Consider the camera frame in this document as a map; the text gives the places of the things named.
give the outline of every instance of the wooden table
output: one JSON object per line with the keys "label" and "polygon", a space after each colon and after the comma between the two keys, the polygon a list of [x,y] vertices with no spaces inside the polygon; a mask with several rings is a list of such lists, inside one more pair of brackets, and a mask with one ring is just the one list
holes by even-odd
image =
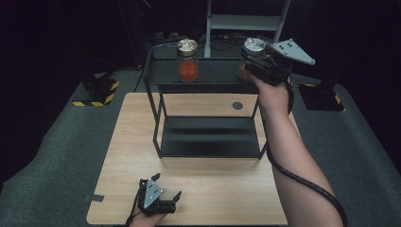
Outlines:
{"label": "wooden table", "polygon": [[[238,101],[241,110],[232,107]],[[255,101],[256,95],[165,95],[170,114],[249,115]],[[287,224],[267,157],[159,159],[152,143],[154,125],[147,94],[127,94],[96,186],[95,195],[104,200],[92,201],[90,224],[124,224],[139,180],[156,173],[161,173],[157,184],[165,190],[162,200],[183,192],[176,212],[160,225]],[[255,125],[263,146],[260,113]]]}

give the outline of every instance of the black metal frame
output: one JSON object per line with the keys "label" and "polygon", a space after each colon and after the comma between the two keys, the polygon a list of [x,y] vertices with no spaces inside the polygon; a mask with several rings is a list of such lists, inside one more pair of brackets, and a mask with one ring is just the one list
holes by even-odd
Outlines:
{"label": "black metal frame", "polygon": [[[165,81],[157,81],[153,80],[151,77],[151,73],[150,73],[150,67],[151,64],[154,61],[162,61],[162,62],[166,62],[166,67],[171,67],[171,65],[175,65],[176,59],[154,59],[153,56],[153,51],[150,50],[148,52],[148,56],[147,56],[147,60],[145,63],[145,67],[144,67],[144,73],[143,73],[143,80],[145,83],[145,87],[147,90],[147,94],[148,94],[148,99],[149,99],[149,103],[150,103],[150,107],[152,109],[152,113],[155,119],[155,128],[154,128],[154,133],[153,133],[153,144],[154,147],[156,148],[157,154],[159,156],[159,158],[163,158],[165,156],[183,156],[183,157],[227,157],[225,155],[228,155],[228,157],[247,157],[247,158],[255,158],[257,157],[259,160],[262,159],[264,153],[266,152],[267,149],[267,142],[264,145],[264,147],[262,149],[260,149],[259,145],[258,145],[258,141],[257,141],[257,135],[256,135],[256,131],[255,131],[255,125],[254,125],[254,117],[256,115],[256,110],[258,108],[258,100],[259,100],[259,96],[256,99],[254,108],[253,108],[253,113],[251,116],[169,116],[167,114],[167,110],[166,110],[166,104],[165,104],[165,99],[164,99],[164,94],[192,94],[192,93],[209,93],[209,94],[214,94],[214,93],[225,93],[225,94],[258,94],[258,90],[256,88],[256,86],[253,83],[249,83],[249,82],[243,82],[239,79],[235,78],[230,78],[230,79],[220,79],[220,81],[206,81],[204,79],[200,79],[197,80],[196,82],[191,82],[191,83],[184,83],[184,82],[179,82],[179,81],[172,81],[172,82],[165,82]],[[233,65],[238,65],[239,66],[239,59],[199,59],[199,67],[201,67],[201,65],[203,63],[208,63],[208,62],[217,62],[217,61],[221,61],[221,62],[228,62],[230,64]],[[159,97],[160,97],[160,101],[159,101],[159,105],[156,108],[154,99],[153,99],[153,95],[151,92],[151,88],[150,85],[155,85],[158,88],[158,93],[159,93]],[[221,123],[221,125],[224,124],[224,122],[228,122],[231,124],[235,124],[236,122],[238,122],[238,124],[245,124],[245,128],[246,129],[226,129],[225,126],[222,127],[224,129],[219,129],[220,131],[226,131],[228,134],[230,134],[230,136],[232,136],[231,134],[234,134],[234,136],[237,136],[237,138],[239,138],[238,140],[233,140],[230,142],[230,144],[225,144],[227,146],[223,146],[224,141],[221,142],[216,142],[215,144],[217,144],[218,150],[221,151],[221,148],[223,147],[227,147],[227,150],[219,152],[219,154],[214,154],[212,151],[210,151],[208,154],[201,154],[201,150],[204,150],[202,148],[199,147],[205,147],[205,144],[197,144],[194,147],[191,147],[191,151],[194,151],[195,154],[188,154],[188,153],[176,153],[175,152],[175,147],[173,150],[171,151],[172,153],[166,154],[166,153],[162,153],[162,147],[159,145],[159,143],[157,142],[157,138],[158,138],[158,134],[159,134],[159,128],[160,128],[160,122],[161,122],[161,117],[162,117],[162,111],[163,111],[163,115],[165,117],[165,128],[164,131],[168,131],[169,128],[170,132],[172,131],[184,131],[183,128],[175,128],[176,125],[173,125],[172,127],[169,127],[167,124],[168,122],[179,122],[178,125],[185,125],[183,122],[194,122],[195,124],[198,124],[200,127],[202,127],[203,124],[205,124],[205,122],[210,122],[210,125],[215,125],[216,122],[223,122]],[[211,132],[213,134],[213,136],[218,137],[220,136],[218,133],[215,134],[215,131],[213,131],[212,129],[200,129],[200,131],[204,130],[204,132]],[[167,135],[163,135],[163,139],[162,139],[162,146],[164,144],[164,141],[166,140]],[[255,151],[251,151],[251,152],[247,152],[247,154],[243,154],[242,153],[229,153],[232,152],[233,149],[237,148],[238,146],[245,146],[245,145],[251,145],[253,148],[250,148],[251,150],[255,150]],[[178,145],[177,147],[182,147],[182,146],[186,146],[186,148],[189,147],[189,145]]]}

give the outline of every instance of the jar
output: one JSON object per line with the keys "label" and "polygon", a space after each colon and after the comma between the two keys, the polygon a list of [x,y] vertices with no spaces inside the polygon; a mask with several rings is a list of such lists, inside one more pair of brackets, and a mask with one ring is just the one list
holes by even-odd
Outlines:
{"label": "jar", "polygon": [[177,42],[177,62],[180,79],[192,82],[198,77],[198,44],[189,39]]}
{"label": "jar", "polygon": [[264,60],[266,58],[265,49],[267,45],[268,43],[266,41],[256,38],[248,38],[242,45],[242,57],[238,69],[238,77],[241,80],[252,80],[249,76],[248,70],[245,69],[247,60],[244,56],[252,56],[260,60]]}

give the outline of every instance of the dark background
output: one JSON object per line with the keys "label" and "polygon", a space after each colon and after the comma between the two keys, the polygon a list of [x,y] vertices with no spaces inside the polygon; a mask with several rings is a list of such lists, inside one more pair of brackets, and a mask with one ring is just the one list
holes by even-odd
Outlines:
{"label": "dark background", "polygon": [[[59,2],[74,37],[54,0],[0,2],[1,182],[35,157],[77,89],[82,80],[77,56],[92,73],[141,63],[132,53],[118,1]],[[148,2],[152,9],[140,3],[138,16],[150,43],[160,30],[196,40],[205,32],[206,0]],[[282,3],[215,2],[215,12],[247,14],[277,13]],[[315,79],[340,72],[338,83],[350,92],[400,171],[399,0],[292,0],[281,39],[288,38],[317,60],[314,66],[295,63],[293,72]]]}

